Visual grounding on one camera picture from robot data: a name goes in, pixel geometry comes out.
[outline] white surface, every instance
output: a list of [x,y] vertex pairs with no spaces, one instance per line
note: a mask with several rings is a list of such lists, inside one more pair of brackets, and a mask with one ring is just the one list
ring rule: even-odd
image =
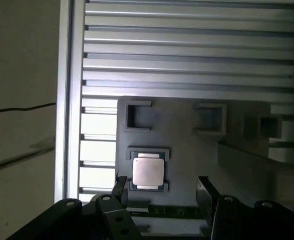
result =
[[[0,0],[0,109],[56,101],[59,0]],[[55,135],[56,108],[0,114],[0,160]],[[53,204],[54,152],[0,171],[0,240]]]
[[157,186],[163,185],[164,174],[164,160],[161,158],[133,159],[132,183],[140,186],[140,189],[157,189]]

